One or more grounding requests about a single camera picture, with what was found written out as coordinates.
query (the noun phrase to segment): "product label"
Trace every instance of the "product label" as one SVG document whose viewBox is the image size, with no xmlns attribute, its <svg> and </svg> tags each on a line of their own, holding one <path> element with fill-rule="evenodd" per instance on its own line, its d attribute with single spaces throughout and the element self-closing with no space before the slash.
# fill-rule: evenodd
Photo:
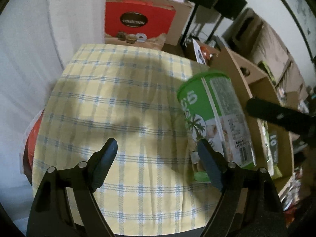
<svg viewBox="0 0 316 237">
<path fill-rule="evenodd" d="M 192 39 L 192 42 L 193 42 L 194 53 L 195 53 L 195 58 L 197 62 L 201 64 L 206 64 L 205 59 L 202 56 L 201 47 L 199 46 L 197 41 L 195 41 L 194 39 Z"/>
<path fill-rule="evenodd" d="M 277 165 L 278 164 L 278 146 L 277 146 L 277 133 L 276 131 L 273 131 L 270 133 L 270 150 L 273 158 L 273 164 Z"/>
<path fill-rule="evenodd" d="M 222 112 L 221 125 L 225 137 L 226 159 L 241 167 L 253 163 L 250 133 L 231 82 L 224 77 L 212 78 L 210 86 Z"/>
</svg>

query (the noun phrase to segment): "blue stripe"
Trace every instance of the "blue stripe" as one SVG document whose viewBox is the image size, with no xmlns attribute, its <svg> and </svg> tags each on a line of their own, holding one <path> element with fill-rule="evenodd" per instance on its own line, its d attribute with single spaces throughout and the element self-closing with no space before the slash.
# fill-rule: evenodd
<svg viewBox="0 0 316 237">
<path fill-rule="evenodd" d="M 90 51 L 91 48 L 81 48 L 79 49 L 78 51 Z M 95 48 L 94 51 L 101 51 L 101 52 L 109 52 L 109 53 L 115 53 L 115 54 L 119 54 L 119 53 L 123 53 L 123 54 L 126 54 L 128 52 L 128 54 L 134 54 L 136 55 L 136 57 L 139 57 L 139 56 L 150 56 L 151 58 L 153 57 L 159 57 L 161 56 L 161 54 L 165 54 L 166 56 L 164 57 L 169 57 L 170 54 L 168 53 L 165 53 L 165 52 L 161 52 L 159 51 L 158 53 L 156 52 L 152 52 L 151 49 L 146 49 L 146 48 L 140 48 L 138 47 L 137 50 L 131 50 L 131 49 L 128 49 L 128 51 L 125 49 L 124 46 L 121 46 L 121 45 L 116 45 L 115 47 L 113 47 L 113 45 L 109 46 L 109 48 L 106 47 L 105 45 L 105 48 Z"/>
<path fill-rule="evenodd" d="M 169 67 L 170 67 L 170 70 L 173 69 L 173 63 L 170 62 L 169 63 Z M 170 78 L 170 85 L 171 86 L 174 86 L 174 83 L 175 83 L 175 78 L 173 77 L 173 74 L 172 74 L 172 77 Z M 171 93 L 170 94 L 170 97 L 169 97 L 169 104 L 170 105 L 174 105 L 175 103 L 177 103 L 177 97 L 176 97 L 176 94 L 175 93 Z M 171 122 L 175 122 L 176 118 L 175 118 L 175 114 L 171 114 L 170 113 L 170 118 L 171 118 Z M 172 146 L 173 147 L 177 147 L 177 136 L 175 133 L 173 133 L 173 139 L 172 139 Z M 177 152 L 178 150 L 177 149 L 171 149 L 171 154 L 172 154 L 172 157 L 173 158 L 177 158 Z M 178 165 L 175 165 L 174 168 L 173 168 L 174 171 L 178 171 L 179 170 L 179 167 Z M 180 230 L 180 218 L 181 218 L 181 205 L 180 205 L 180 198 L 181 198 L 181 193 L 179 191 L 179 188 L 181 187 L 181 184 L 182 184 L 182 181 L 180 179 L 180 176 L 179 174 L 176 174 L 175 175 L 175 185 L 176 185 L 176 192 L 175 192 L 175 216 L 174 216 L 174 221 L 175 221 L 175 230 L 174 232 L 175 233 L 178 233 L 179 230 Z"/>
<path fill-rule="evenodd" d="M 56 97 L 66 97 L 66 98 L 75 98 L 82 101 L 92 101 L 94 103 L 104 103 L 104 104 L 111 104 L 111 105 L 123 105 L 123 106 L 132 106 L 136 108 L 142 108 L 146 110 L 156 110 L 156 111 L 169 111 L 170 113 L 183 113 L 179 107 L 171 107 L 167 105 L 160 105 L 160 104 L 152 104 L 152 103 L 145 103 L 145 102 L 135 102 L 131 100 L 119 100 L 114 98 L 102 98 L 96 96 L 90 96 L 85 94 L 76 94 L 72 92 L 53 92 L 51 96 Z"/>
<path fill-rule="evenodd" d="M 149 64 L 150 64 L 150 55 L 147 55 L 146 60 L 147 66 L 145 67 L 145 76 L 144 81 L 148 82 L 148 74 L 149 74 Z M 148 100 L 147 98 L 147 92 L 143 91 L 143 100 Z M 142 116 L 141 116 L 141 123 L 145 122 L 145 108 L 142 108 Z M 140 140 L 140 147 L 139 147 L 139 153 L 140 157 L 144 157 L 144 142 L 145 138 L 141 138 Z M 143 185 L 144 185 L 144 163 L 143 161 L 140 161 L 138 164 L 138 235 L 143 236 L 143 224 L 144 224 L 144 192 L 143 192 Z"/>
<path fill-rule="evenodd" d="M 135 81 L 132 79 L 122 79 L 122 78 L 113 78 L 113 77 L 106 77 L 106 76 L 82 76 L 82 75 L 69 75 L 64 74 L 61 75 L 60 78 L 66 78 L 66 79 L 77 79 L 77 80 L 97 80 L 97 81 L 103 81 L 103 82 L 112 82 L 116 84 L 127 84 L 131 86 L 139 86 L 139 87 L 152 87 L 158 90 L 167 90 L 170 92 L 176 92 L 174 87 L 161 85 L 161 84 L 155 84 L 155 83 L 148 83 L 148 82 L 140 82 Z"/>
<path fill-rule="evenodd" d="M 121 56 L 121 62 L 124 61 L 125 58 L 125 54 L 127 53 L 127 47 L 125 47 L 125 53 L 123 56 Z M 117 73 L 116 73 L 116 77 L 118 78 L 118 76 L 121 75 L 121 71 L 123 70 L 123 67 L 121 67 Z M 132 70 L 132 73 L 130 75 L 131 78 L 133 78 L 133 74 L 135 73 L 135 70 Z M 114 86 L 112 89 L 112 96 L 114 96 L 114 94 L 117 92 L 118 86 Z M 127 99 L 130 100 L 131 94 L 130 92 L 127 93 Z M 124 119 L 124 124 L 127 125 L 128 122 L 128 112 L 129 112 L 129 105 L 126 104 L 125 105 L 125 109 L 124 109 L 124 115 L 123 115 L 123 119 Z M 108 111 L 108 117 L 111 116 L 112 110 L 111 112 Z M 121 141 L 120 141 L 120 149 L 122 149 L 121 153 L 125 153 L 126 150 L 126 136 L 127 133 L 123 132 L 122 136 L 121 136 Z M 123 186 L 124 184 L 124 171 L 125 171 L 125 161 L 119 161 L 118 163 L 118 185 L 119 186 Z M 124 192 L 123 191 L 118 191 L 118 227 L 119 227 L 119 233 L 120 235 L 124 235 Z"/>
<path fill-rule="evenodd" d="M 216 203 L 208 204 L 199 208 L 195 208 L 194 210 L 189 211 L 181 211 L 181 212 L 174 212 L 174 213 L 161 213 L 161 214 L 142 214 L 141 217 L 144 220 L 158 220 L 161 219 L 174 219 L 176 217 L 185 217 L 185 216 L 192 216 L 193 214 L 197 214 L 203 212 L 204 210 L 210 210 L 216 207 Z M 122 218 L 124 220 L 138 220 L 138 214 L 124 214 L 120 212 L 113 212 L 113 211 L 105 211 L 103 208 L 100 208 L 100 211 L 103 216 L 113 217 L 113 218 Z"/>
<path fill-rule="evenodd" d="M 46 137 L 44 135 L 40 135 L 40 134 L 38 135 L 37 140 L 39 142 L 42 142 L 45 144 L 50 144 L 50 145 L 56 145 L 56 142 L 58 142 L 58 146 L 61 149 L 68 150 L 70 152 L 80 153 L 83 155 L 91 156 L 94 152 L 98 151 L 98 150 L 92 150 L 89 147 L 87 147 L 87 148 L 78 147 L 78 146 L 74 146 L 73 144 L 63 143 L 61 141 L 51 139 L 51 138 L 48 138 L 48 137 Z M 188 157 L 188 158 L 161 158 L 161 157 L 157 158 L 157 157 L 142 156 L 140 158 L 140 156 L 130 156 L 130 155 L 126 155 L 126 154 L 120 153 L 120 152 L 117 153 L 115 159 L 118 161 L 122 160 L 122 161 L 126 161 L 126 162 L 135 162 L 135 163 L 139 163 L 140 160 L 142 160 L 146 164 L 174 165 L 174 164 L 190 164 L 191 163 L 190 157 Z"/>
<path fill-rule="evenodd" d="M 159 57 L 159 63 L 162 63 L 162 58 Z M 158 103 L 161 104 L 162 103 L 162 92 L 161 91 L 157 91 L 156 92 L 157 95 L 157 99 L 158 99 Z M 158 112 L 158 128 L 161 129 L 162 128 L 162 119 L 163 119 L 163 113 L 162 111 Z M 162 154 L 162 137 L 158 136 L 157 137 L 157 155 L 161 156 Z M 157 185 L 158 185 L 158 189 L 157 189 L 157 214 L 159 215 L 158 217 L 158 222 L 157 222 L 157 235 L 162 235 L 162 194 L 163 194 L 163 184 L 162 184 L 162 165 L 157 165 Z"/>
<path fill-rule="evenodd" d="M 195 229 L 195 202 L 194 202 L 194 185 L 190 185 L 190 198 L 191 198 L 191 210 L 192 210 L 192 218 L 191 218 L 191 229 Z"/>
<path fill-rule="evenodd" d="M 99 66 L 107 66 L 107 67 L 122 67 L 122 62 L 117 62 L 117 61 L 99 61 L 98 63 L 96 61 L 87 61 L 87 60 L 74 60 L 70 61 L 69 63 L 75 63 L 76 66 L 80 66 L 81 64 L 86 65 L 86 64 L 91 64 L 91 65 L 99 65 Z M 163 69 L 161 65 L 158 64 L 158 66 L 148 66 L 145 63 L 132 63 L 132 62 L 123 62 L 124 67 L 130 67 L 134 69 L 150 69 L 158 72 L 165 72 L 167 75 L 176 77 L 179 76 L 182 79 L 182 73 L 179 72 L 173 72 L 172 70 L 166 70 Z M 191 68 L 198 68 L 199 72 L 202 70 L 201 66 L 202 64 L 199 63 L 193 63 L 191 66 L 189 64 L 187 65 L 188 67 Z M 185 75 L 185 81 L 191 78 L 192 75 Z"/>
<path fill-rule="evenodd" d="M 102 128 L 107 129 L 111 131 L 120 131 L 120 132 L 136 132 L 140 134 L 153 134 L 153 135 L 166 135 L 166 136 L 173 136 L 173 137 L 186 137 L 187 133 L 185 128 L 181 131 L 176 130 L 159 130 L 159 129 L 151 129 L 145 126 L 119 126 L 114 125 L 108 122 L 91 122 L 90 120 L 84 120 L 84 119 L 78 119 L 78 118 L 72 118 L 67 117 L 64 115 L 55 115 L 54 113 L 44 114 L 43 118 L 45 120 L 51 118 L 53 120 L 57 121 L 64 121 L 64 122 L 70 122 L 74 125 L 81 125 L 81 126 L 87 126 L 92 128 Z"/>
<path fill-rule="evenodd" d="M 93 51 L 94 51 L 94 49 L 95 49 L 96 46 L 97 46 L 97 45 L 94 45 L 93 49 L 91 49 L 91 52 L 88 54 L 87 59 L 90 58 L 90 56 L 93 54 Z M 97 60 L 96 60 L 96 65 L 94 65 L 93 68 L 91 69 L 91 73 L 92 73 L 92 74 L 93 74 L 93 72 L 96 70 L 98 62 L 99 62 L 99 61 L 98 61 L 98 59 L 97 59 Z M 79 71 L 79 75 L 82 74 L 83 69 L 84 69 L 85 67 L 86 67 L 85 65 L 83 65 L 83 66 L 81 67 L 81 69 L 80 69 L 80 71 Z M 86 84 L 84 85 L 83 95 L 84 95 L 85 92 L 87 91 L 88 86 L 89 86 L 89 80 L 88 80 L 88 81 L 86 82 Z M 74 111 L 73 111 L 73 114 L 74 114 L 74 115 L 80 115 L 81 106 L 82 106 L 82 104 L 79 103 L 79 104 L 77 105 L 77 107 L 74 108 Z M 63 109 L 63 113 L 62 113 L 62 114 L 65 113 L 66 108 L 67 108 L 67 106 L 64 106 L 64 109 Z M 60 122 L 60 126 L 59 126 L 59 128 L 58 128 L 58 139 L 59 139 L 60 134 L 62 134 L 62 131 L 61 131 L 62 125 L 63 125 L 63 123 L 62 123 L 62 121 L 61 121 L 61 122 Z M 70 134 L 69 143 L 72 143 L 72 142 L 73 142 L 74 137 L 76 136 L 76 133 L 77 133 L 77 128 L 76 128 L 76 127 L 73 127 L 73 128 L 71 129 L 71 133 L 69 133 L 69 134 Z M 71 161 L 72 161 L 72 155 L 71 155 L 71 152 L 69 152 L 69 153 L 67 154 L 67 158 L 66 158 L 66 165 L 69 165 L 69 164 L 71 163 Z"/>
<path fill-rule="evenodd" d="M 45 162 L 38 160 L 36 158 L 33 158 L 33 167 L 34 167 L 34 165 L 36 165 L 37 168 L 39 167 L 40 169 L 42 169 L 44 171 L 46 171 L 50 166 L 52 166 L 52 165 L 48 165 Z"/>
<path fill-rule="evenodd" d="M 76 53 L 76 58 L 78 58 L 81 54 L 82 54 L 82 52 L 77 52 L 77 53 Z M 72 72 L 72 70 L 73 70 L 74 67 L 75 67 L 75 64 L 73 64 L 73 65 L 70 66 L 69 73 Z M 60 86 L 60 89 L 62 90 L 65 85 L 66 85 L 66 81 L 63 81 L 63 83 L 62 83 L 61 86 Z M 55 102 L 55 103 L 53 104 L 53 106 L 52 106 L 52 111 L 54 111 L 54 110 L 56 109 L 56 106 L 57 106 L 57 103 Z M 49 131 L 50 131 L 50 128 L 51 128 L 51 126 L 52 126 L 52 124 L 51 124 L 51 123 L 52 123 L 52 118 L 49 118 L 48 121 L 49 121 L 49 124 L 48 124 L 48 126 L 47 126 L 47 128 L 46 128 L 46 133 L 45 133 L 45 135 L 48 135 L 48 133 L 49 133 Z M 42 150 L 41 150 L 41 153 L 39 154 L 39 157 L 42 157 L 42 159 L 45 160 L 45 157 L 46 157 L 46 145 L 44 145 L 44 146 L 42 147 Z"/>
<path fill-rule="evenodd" d="M 114 56 L 114 53 L 112 52 L 111 54 L 110 54 L 110 56 L 109 56 L 109 58 L 108 58 L 108 61 L 111 61 L 112 59 L 113 59 L 113 56 Z M 104 69 L 103 69 L 103 72 L 102 72 L 102 74 L 103 75 L 106 75 L 107 74 L 107 71 L 109 70 L 109 67 L 105 67 Z M 109 108 L 108 108 L 108 110 L 107 110 L 107 116 L 106 116 L 106 120 L 107 120 L 107 122 L 109 122 L 109 118 L 111 117 L 111 113 L 112 113 L 112 109 L 113 109 L 113 106 L 109 106 Z M 107 131 L 104 131 L 104 133 L 103 133 L 103 142 L 105 143 L 106 141 L 107 141 L 107 135 L 108 134 L 108 132 Z M 98 192 L 99 193 L 99 206 L 101 207 L 101 208 L 103 208 L 104 207 L 104 203 L 106 202 L 106 199 L 105 199 L 105 193 L 104 192 L 102 192 L 102 191 L 99 191 Z"/>
<path fill-rule="evenodd" d="M 157 187 L 154 186 L 142 186 L 141 190 L 139 189 L 139 186 L 128 186 L 128 185 L 122 185 L 119 186 L 117 184 L 112 183 L 104 183 L 102 187 L 100 187 L 100 191 L 121 191 L 121 192 L 128 192 L 128 193 L 151 193 L 153 195 L 159 196 L 160 194 L 164 193 L 183 193 L 183 192 L 189 192 L 190 190 L 193 191 L 199 191 L 202 189 L 207 189 L 209 187 L 209 184 L 207 183 L 193 183 L 191 185 L 184 185 L 184 186 L 174 186 L 174 187 L 165 187 L 162 185 L 159 185 Z"/>
</svg>

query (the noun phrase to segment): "yellow plaid tablecloth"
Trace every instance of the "yellow plaid tablecloth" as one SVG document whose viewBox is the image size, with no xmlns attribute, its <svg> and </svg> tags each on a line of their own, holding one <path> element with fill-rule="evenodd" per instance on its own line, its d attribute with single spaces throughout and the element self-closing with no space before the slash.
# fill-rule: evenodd
<svg viewBox="0 0 316 237">
<path fill-rule="evenodd" d="M 191 63 L 138 47 L 81 46 L 45 108 L 34 154 L 34 194 L 49 166 L 74 167 L 112 137 L 118 153 L 94 197 L 114 233 L 160 235 L 205 226 L 220 193 L 192 183 L 176 97 L 182 82 L 207 70 Z"/>
</svg>

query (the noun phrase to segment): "white wall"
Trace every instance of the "white wall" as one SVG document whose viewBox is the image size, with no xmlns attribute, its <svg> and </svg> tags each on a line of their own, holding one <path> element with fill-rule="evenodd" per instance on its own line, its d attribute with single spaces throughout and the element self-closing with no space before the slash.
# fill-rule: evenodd
<svg viewBox="0 0 316 237">
<path fill-rule="evenodd" d="M 248 4 L 246 7 L 252 8 L 256 14 L 267 21 L 272 28 L 278 33 L 289 52 L 295 59 L 301 74 L 307 85 L 315 86 L 316 77 L 314 66 L 309 57 L 309 53 L 304 42 L 304 39 L 293 20 L 291 14 L 286 9 L 281 0 L 246 0 Z M 199 7 L 197 15 L 200 19 L 194 19 L 190 31 L 197 31 L 201 22 L 207 22 L 202 28 L 202 33 L 199 34 L 201 41 L 207 39 L 207 36 L 211 33 L 216 19 L 219 14 L 214 10 L 206 9 L 202 6 Z M 227 28 L 231 25 L 232 21 L 224 19 L 219 28 L 215 32 L 215 35 L 221 36 Z"/>
<path fill-rule="evenodd" d="M 77 49 L 104 41 L 104 16 L 105 0 L 10 0 L 0 15 L 0 201 L 21 230 L 33 201 L 21 173 L 28 129 Z"/>
<path fill-rule="evenodd" d="M 46 0 L 10 0 L 0 15 L 0 201 L 25 231 L 32 187 L 21 174 L 25 133 L 63 69 Z"/>
</svg>

